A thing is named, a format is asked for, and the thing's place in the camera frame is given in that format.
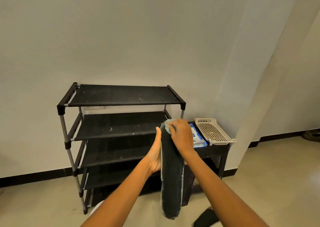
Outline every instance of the hand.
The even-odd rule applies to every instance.
[[[194,152],[191,127],[186,120],[178,119],[168,122],[168,127],[171,138],[182,157],[188,152]]]
[[[149,152],[144,157],[144,160],[148,161],[151,174],[161,170],[161,155],[160,155],[161,130],[158,127],[156,127],[156,130],[157,130],[157,134],[156,134],[156,138],[154,139],[154,143],[151,146],[151,149],[149,150]]]

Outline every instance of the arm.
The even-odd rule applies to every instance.
[[[161,169],[161,130],[148,154],[121,185],[82,224],[82,227],[123,226],[148,177]]]
[[[200,183],[222,225],[267,227],[268,225],[198,156],[193,148],[190,125],[182,119],[170,122],[169,125],[174,144]]]

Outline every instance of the plastic tray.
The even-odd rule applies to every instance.
[[[195,124],[210,145],[226,145],[236,142],[220,128],[214,118],[195,118]]]

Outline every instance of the blue package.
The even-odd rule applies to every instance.
[[[192,131],[192,136],[193,136],[193,147],[194,148],[203,148],[207,147],[207,142],[202,138],[202,136],[198,133],[196,128],[192,123],[190,123],[191,131]]]

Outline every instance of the beige tile floor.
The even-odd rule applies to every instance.
[[[320,226],[320,143],[300,137],[260,143],[223,180],[270,226]],[[159,202],[159,193],[139,197],[125,226],[190,226],[210,205],[204,194],[193,195],[173,221]],[[80,226],[88,216],[72,177],[0,189],[1,227]]]

